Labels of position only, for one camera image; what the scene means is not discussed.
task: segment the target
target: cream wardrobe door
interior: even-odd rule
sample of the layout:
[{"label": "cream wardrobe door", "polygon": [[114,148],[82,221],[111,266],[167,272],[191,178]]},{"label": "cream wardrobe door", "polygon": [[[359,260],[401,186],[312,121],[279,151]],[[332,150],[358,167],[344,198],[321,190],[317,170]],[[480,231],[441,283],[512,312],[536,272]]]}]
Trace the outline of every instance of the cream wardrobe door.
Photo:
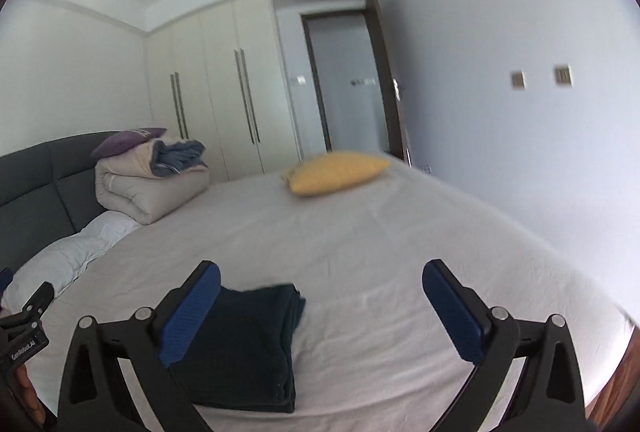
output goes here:
[{"label": "cream wardrobe door", "polygon": [[262,167],[265,173],[284,170],[300,158],[271,0],[235,0],[234,10]]},{"label": "cream wardrobe door", "polygon": [[209,90],[229,179],[262,174],[231,3],[200,14]]},{"label": "cream wardrobe door", "polygon": [[202,160],[214,181],[227,181],[225,161],[213,114],[204,61],[199,18],[187,17],[173,26],[175,74],[184,107],[185,136],[207,148]]},{"label": "cream wardrobe door", "polygon": [[165,127],[169,136],[180,138],[180,122],[174,101],[175,69],[171,28],[165,28],[146,38],[145,49],[154,125]]}]

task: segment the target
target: metal handle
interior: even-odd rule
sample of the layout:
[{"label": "metal handle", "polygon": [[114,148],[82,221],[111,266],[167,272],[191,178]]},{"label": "metal handle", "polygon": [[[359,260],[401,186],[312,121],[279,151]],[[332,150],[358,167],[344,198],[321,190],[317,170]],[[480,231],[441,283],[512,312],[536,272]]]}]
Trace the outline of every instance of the metal handle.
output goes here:
[{"label": "metal handle", "polygon": [[178,104],[182,115],[182,126],[184,127],[184,137],[189,139],[189,129],[187,129],[187,119],[184,117],[184,106],[182,105],[182,91],[180,90],[180,74],[175,73],[175,87],[178,90]]},{"label": "metal handle", "polygon": [[234,53],[236,54],[236,68],[238,69],[238,80],[240,81],[240,90],[242,91],[242,102],[244,103],[246,124],[249,126],[249,136],[251,136],[251,143],[255,145],[254,132],[251,130],[251,121],[249,120],[249,109],[246,106],[246,95],[244,94],[244,85],[242,83],[242,71],[240,70],[240,59],[238,56],[238,50],[234,49]]},{"label": "metal handle", "polygon": [[244,68],[244,81],[246,82],[246,90],[249,93],[249,106],[251,107],[251,114],[254,117],[255,136],[260,143],[260,132],[258,132],[258,122],[255,121],[255,109],[254,98],[251,95],[251,85],[249,85],[249,73],[246,70],[246,58],[244,58],[244,49],[240,49],[240,55],[242,57],[242,67]]},{"label": "metal handle", "polygon": [[175,117],[178,119],[178,128],[180,129],[180,138],[184,138],[184,134],[182,132],[182,120],[180,118],[180,110],[178,110],[178,94],[175,90],[175,76],[171,74],[171,90],[174,94],[174,107],[175,107]]}]

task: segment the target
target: purple pillow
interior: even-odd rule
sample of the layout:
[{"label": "purple pillow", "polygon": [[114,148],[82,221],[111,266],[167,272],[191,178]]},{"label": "purple pillow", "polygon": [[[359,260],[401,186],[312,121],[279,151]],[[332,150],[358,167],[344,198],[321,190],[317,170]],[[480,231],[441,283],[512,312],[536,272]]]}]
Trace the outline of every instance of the purple pillow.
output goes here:
[{"label": "purple pillow", "polygon": [[123,130],[105,139],[98,147],[91,152],[91,157],[102,159],[105,157],[119,156],[127,150],[149,141],[153,138],[160,138],[166,132],[165,128],[137,128],[133,130]]}]

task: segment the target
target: wrinkled sheet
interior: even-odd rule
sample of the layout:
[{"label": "wrinkled sheet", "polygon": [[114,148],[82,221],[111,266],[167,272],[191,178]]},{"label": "wrinkled sheet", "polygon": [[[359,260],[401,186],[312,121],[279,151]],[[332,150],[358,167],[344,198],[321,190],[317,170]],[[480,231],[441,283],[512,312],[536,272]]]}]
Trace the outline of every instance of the wrinkled sheet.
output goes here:
[{"label": "wrinkled sheet", "polygon": [[[47,310],[51,344],[29,362],[30,375],[56,408],[80,317],[127,319],[156,306],[208,259],[225,287],[293,282],[307,299],[292,343],[295,414],[198,408],[213,430],[424,432],[471,372],[422,291],[432,258],[516,318],[565,315],[587,402],[615,371],[632,326],[590,280],[494,209],[394,162],[370,184],[320,198],[291,195],[276,175],[212,186],[140,228]],[[514,363],[482,430],[497,425],[521,365]],[[133,382],[132,393],[147,426],[160,430]]]}]

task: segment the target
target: beige comforter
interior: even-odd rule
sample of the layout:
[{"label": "beige comforter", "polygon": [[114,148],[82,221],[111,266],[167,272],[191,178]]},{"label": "beige comforter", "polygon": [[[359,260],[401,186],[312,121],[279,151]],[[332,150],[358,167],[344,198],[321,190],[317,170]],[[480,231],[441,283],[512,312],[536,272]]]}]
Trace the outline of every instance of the beige comforter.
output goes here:
[{"label": "beige comforter", "polygon": [[[167,144],[177,140],[161,138]],[[119,156],[104,158],[95,166],[95,197],[107,210],[123,212],[140,224],[151,224],[209,186],[209,169],[195,166],[160,178],[150,167],[151,139]]]}]

